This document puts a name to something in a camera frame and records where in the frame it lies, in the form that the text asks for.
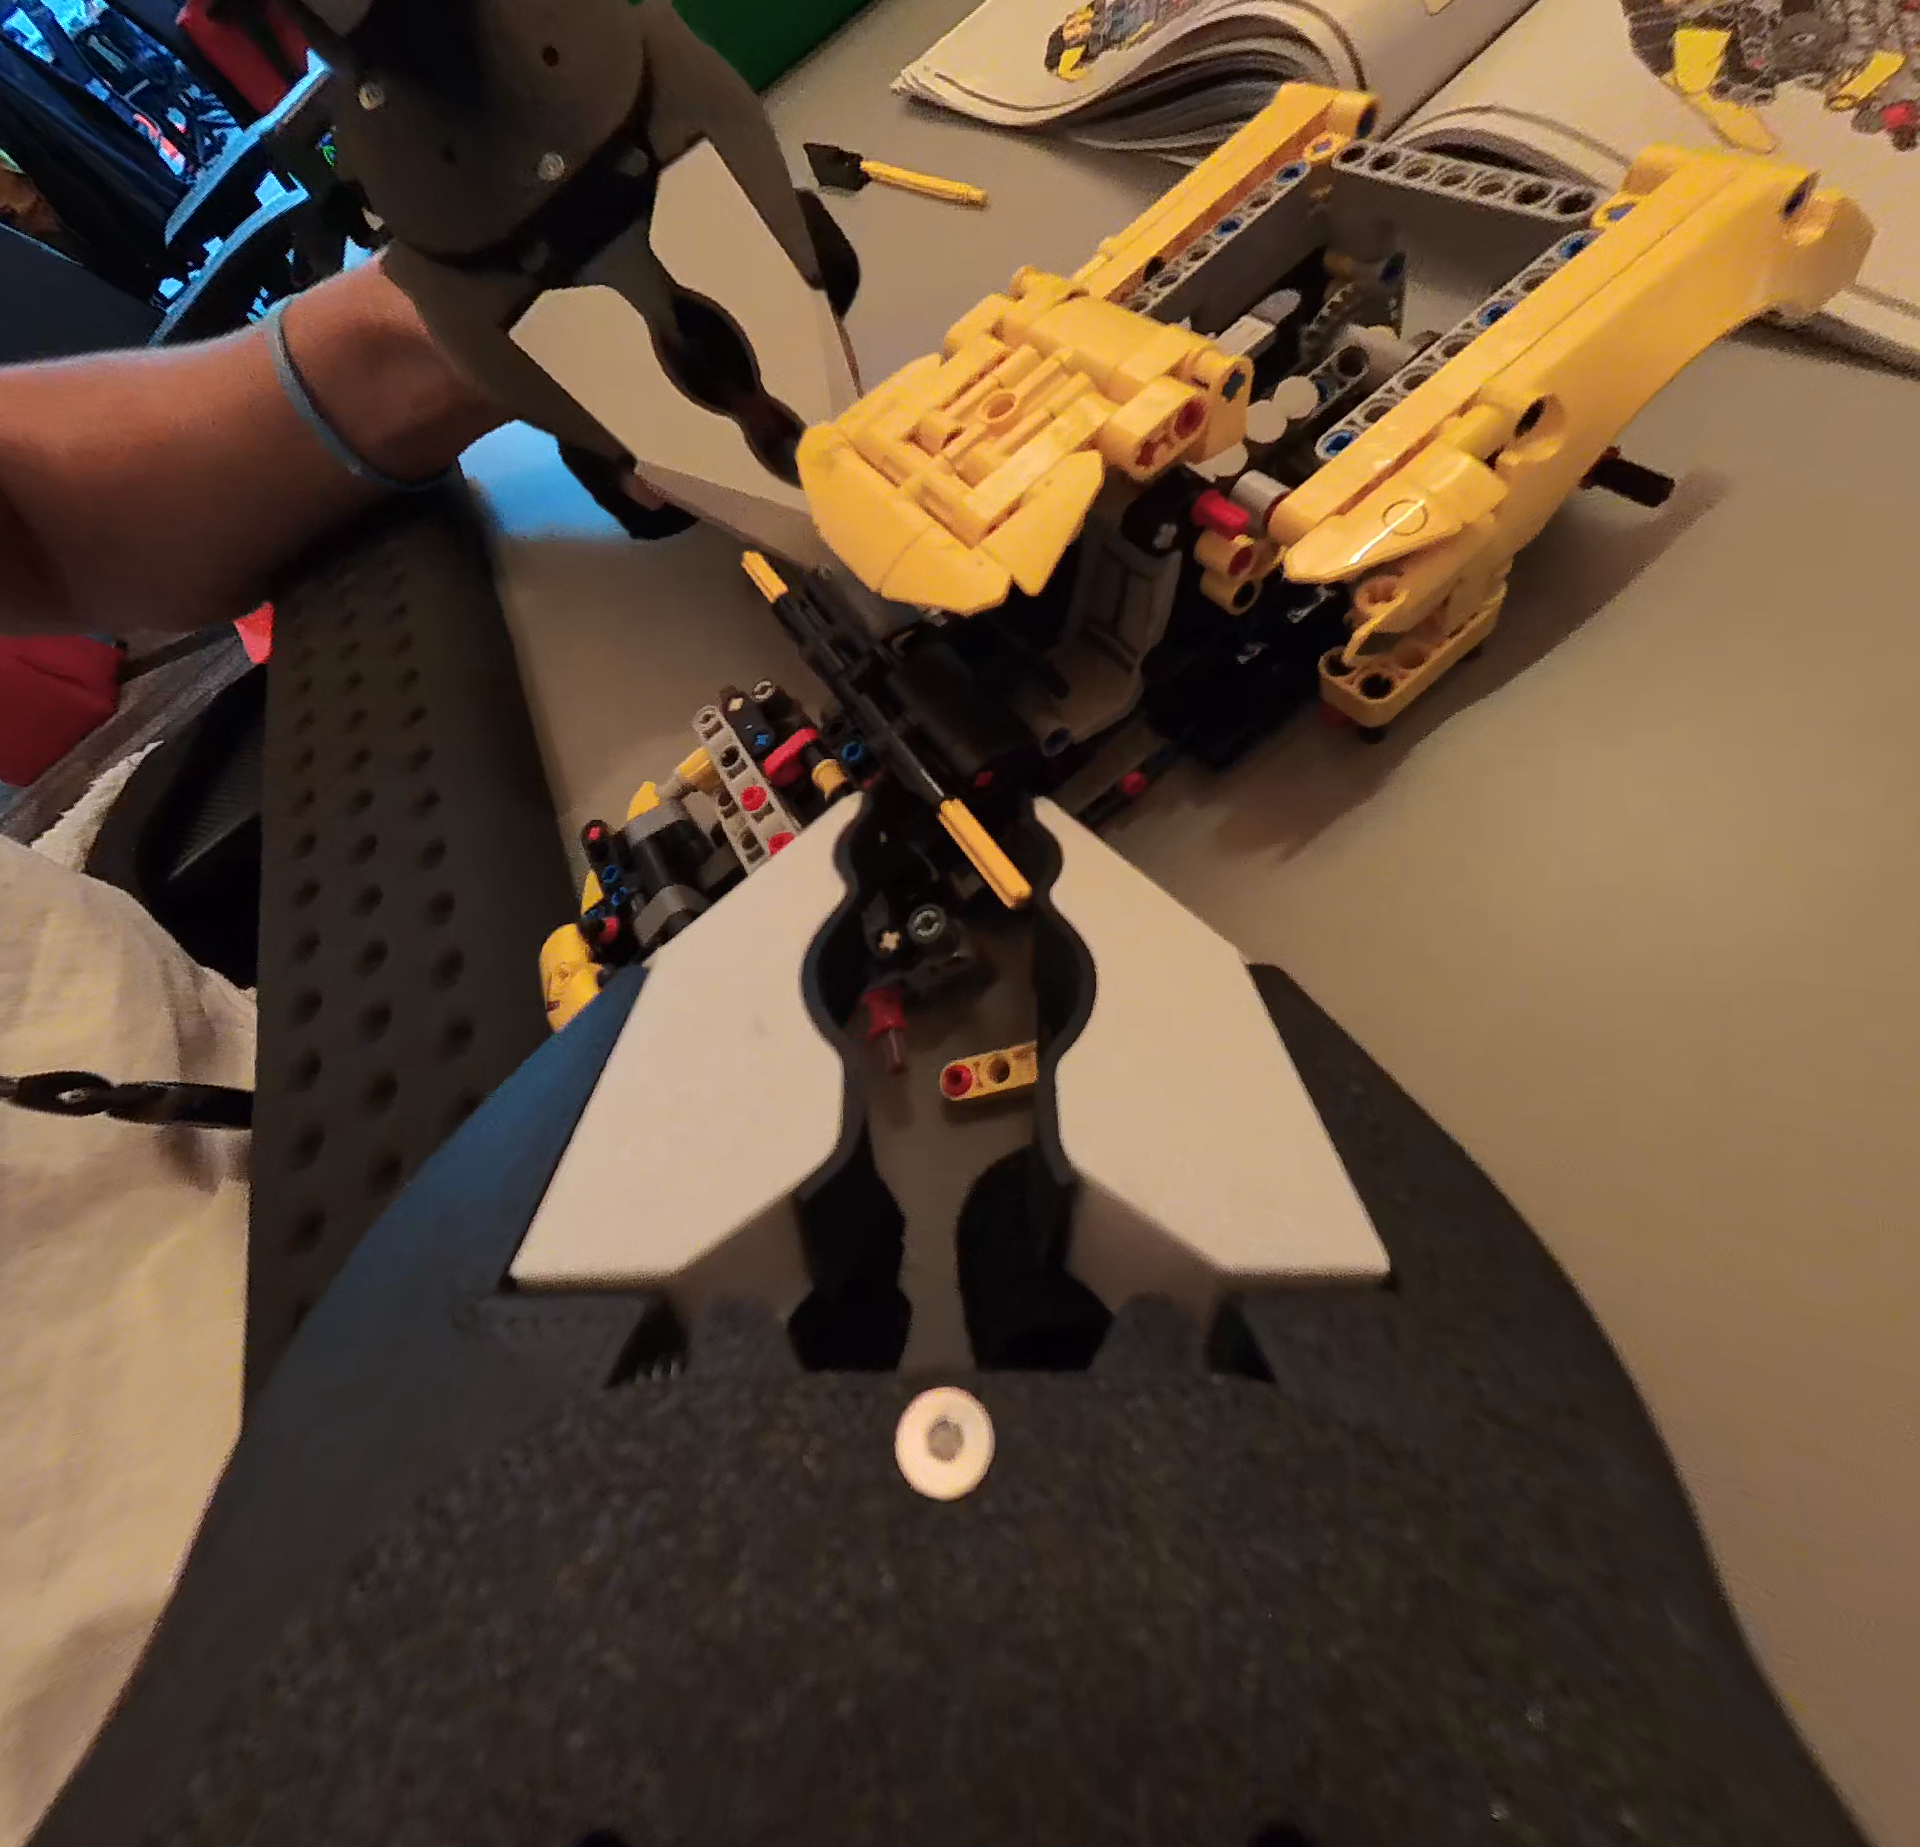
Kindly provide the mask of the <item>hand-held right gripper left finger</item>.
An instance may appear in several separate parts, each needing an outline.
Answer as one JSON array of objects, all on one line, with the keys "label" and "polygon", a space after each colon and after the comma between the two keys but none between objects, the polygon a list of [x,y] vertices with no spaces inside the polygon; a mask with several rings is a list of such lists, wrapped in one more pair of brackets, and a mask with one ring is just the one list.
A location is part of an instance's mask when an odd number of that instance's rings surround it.
[{"label": "hand-held right gripper left finger", "polygon": [[644,1289],[690,1325],[750,1297],[803,1331],[902,1331],[902,1215],[828,995],[863,797],[652,957],[508,1265],[526,1291]]}]

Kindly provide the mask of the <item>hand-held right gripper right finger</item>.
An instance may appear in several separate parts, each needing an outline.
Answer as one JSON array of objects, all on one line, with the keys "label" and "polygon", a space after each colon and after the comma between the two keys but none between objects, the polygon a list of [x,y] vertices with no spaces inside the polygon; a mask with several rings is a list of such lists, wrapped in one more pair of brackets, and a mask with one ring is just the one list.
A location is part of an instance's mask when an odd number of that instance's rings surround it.
[{"label": "hand-held right gripper right finger", "polygon": [[1103,1331],[1137,1299],[1208,1329],[1245,1293],[1375,1289],[1390,1257],[1251,965],[1052,801],[1033,881],[1030,1141],[959,1211],[970,1331]]}]

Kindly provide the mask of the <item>blue wristband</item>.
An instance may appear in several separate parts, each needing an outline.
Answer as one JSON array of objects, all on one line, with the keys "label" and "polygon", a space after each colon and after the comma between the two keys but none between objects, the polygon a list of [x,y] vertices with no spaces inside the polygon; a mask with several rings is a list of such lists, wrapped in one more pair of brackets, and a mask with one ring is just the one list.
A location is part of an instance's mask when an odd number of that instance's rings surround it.
[{"label": "blue wristband", "polygon": [[351,481],[382,493],[425,493],[450,483],[457,473],[456,465],[439,467],[437,471],[421,477],[403,479],[382,467],[374,467],[371,461],[368,461],[351,443],[341,438],[337,428],[325,418],[321,406],[307,390],[307,384],[294,360],[286,332],[290,308],[292,298],[281,298],[272,304],[259,318],[259,332],[267,348],[267,360],[281,398],[310,438],[324,449],[328,459]]}]

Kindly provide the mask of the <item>yellow toy brick car model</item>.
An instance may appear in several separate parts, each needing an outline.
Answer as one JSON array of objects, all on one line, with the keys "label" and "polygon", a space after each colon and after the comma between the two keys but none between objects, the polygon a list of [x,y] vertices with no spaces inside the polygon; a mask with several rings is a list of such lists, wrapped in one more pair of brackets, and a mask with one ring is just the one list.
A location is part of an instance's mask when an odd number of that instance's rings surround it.
[{"label": "yellow toy brick car model", "polygon": [[828,705],[729,687],[624,825],[582,827],[549,1027],[876,797],[856,1001],[897,1047],[902,1005],[974,967],[967,919],[1030,895],[1017,805],[1132,729],[1153,749],[1079,823],[1308,703],[1379,739],[1477,657],[1570,495],[1668,499],[1620,453],[1644,406],[1744,326],[1828,310],[1875,234],[1784,158],[1662,144],[1595,192],[1375,116],[1286,84],[1077,272],[1021,270],[798,438],[823,563],[739,563]]}]

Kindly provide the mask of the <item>person's left forearm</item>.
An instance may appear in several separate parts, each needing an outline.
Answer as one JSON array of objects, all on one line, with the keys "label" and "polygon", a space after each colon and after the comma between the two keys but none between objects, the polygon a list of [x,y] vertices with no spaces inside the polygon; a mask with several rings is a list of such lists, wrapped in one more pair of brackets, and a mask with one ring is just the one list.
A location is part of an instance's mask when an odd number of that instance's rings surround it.
[{"label": "person's left forearm", "polygon": [[[325,418],[417,479],[505,424],[368,260],[292,300],[287,342]],[[2,631],[187,631],[389,493],[351,481],[281,398],[261,326],[2,372]]]}]

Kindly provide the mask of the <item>open instruction booklet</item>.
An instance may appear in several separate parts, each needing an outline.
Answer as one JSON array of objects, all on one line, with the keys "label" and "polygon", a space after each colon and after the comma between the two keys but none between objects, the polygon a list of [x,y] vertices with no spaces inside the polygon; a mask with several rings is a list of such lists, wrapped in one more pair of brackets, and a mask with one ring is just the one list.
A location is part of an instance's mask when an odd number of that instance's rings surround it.
[{"label": "open instruction booklet", "polygon": [[1591,188],[1652,146],[1802,166],[1873,228],[1831,334],[1915,372],[1917,0],[983,0],[894,90],[1194,164],[1293,82]]}]

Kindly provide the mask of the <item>grey desk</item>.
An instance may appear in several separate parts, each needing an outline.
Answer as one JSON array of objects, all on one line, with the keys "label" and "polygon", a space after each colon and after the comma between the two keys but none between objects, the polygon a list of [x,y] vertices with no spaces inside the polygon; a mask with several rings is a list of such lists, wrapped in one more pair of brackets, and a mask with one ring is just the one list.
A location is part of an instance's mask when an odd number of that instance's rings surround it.
[{"label": "grey desk", "polygon": [[1700,358],[1377,745],[1296,717],[1113,827],[1581,1289],[1746,1633],[1915,1843],[1915,378]]}]

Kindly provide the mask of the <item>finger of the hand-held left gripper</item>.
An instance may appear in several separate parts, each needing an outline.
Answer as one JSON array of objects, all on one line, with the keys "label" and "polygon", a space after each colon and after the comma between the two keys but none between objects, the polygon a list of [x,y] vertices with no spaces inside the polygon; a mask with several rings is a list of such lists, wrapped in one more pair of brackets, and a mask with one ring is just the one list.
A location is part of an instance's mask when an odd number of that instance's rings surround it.
[{"label": "finger of the hand-held left gripper", "polygon": [[664,168],[648,246],[665,278],[664,372],[729,420],[756,463],[796,469],[803,432],[858,398],[851,346],[709,140]]},{"label": "finger of the hand-held left gripper", "polygon": [[739,426],[686,396],[641,312],[608,286],[539,294],[508,340],[625,455],[664,501],[769,559],[820,561],[803,491],[756,459]]}]

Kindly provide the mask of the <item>person's white shirt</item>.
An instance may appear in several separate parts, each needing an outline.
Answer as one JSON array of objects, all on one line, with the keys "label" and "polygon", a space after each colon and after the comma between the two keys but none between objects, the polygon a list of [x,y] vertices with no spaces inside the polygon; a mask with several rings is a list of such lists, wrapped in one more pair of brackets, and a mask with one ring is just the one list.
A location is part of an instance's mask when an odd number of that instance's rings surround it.
[{"label": "person's white shirt", "polygon": [[[120,889],[2,851],[2,1069],[249,1089],[251,995]],[[247,1139],[4,1107],[2,1831],[26,1839],[175,1589],[241,1407]]]}]

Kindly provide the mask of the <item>yellow axle with black connector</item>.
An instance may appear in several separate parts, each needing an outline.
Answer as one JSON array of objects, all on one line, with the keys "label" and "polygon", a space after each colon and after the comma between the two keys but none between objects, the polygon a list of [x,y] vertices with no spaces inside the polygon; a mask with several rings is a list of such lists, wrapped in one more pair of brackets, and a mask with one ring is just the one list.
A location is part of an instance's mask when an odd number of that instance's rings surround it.
[{"label": "yellow axle with black connector", "polygon": [[823,192],[851,196],[863,188],[881,186],[964,210],[983,210],[989,204],[988,192],[972,182],[905,170],[854,148],[807,140],[802,154]]}]

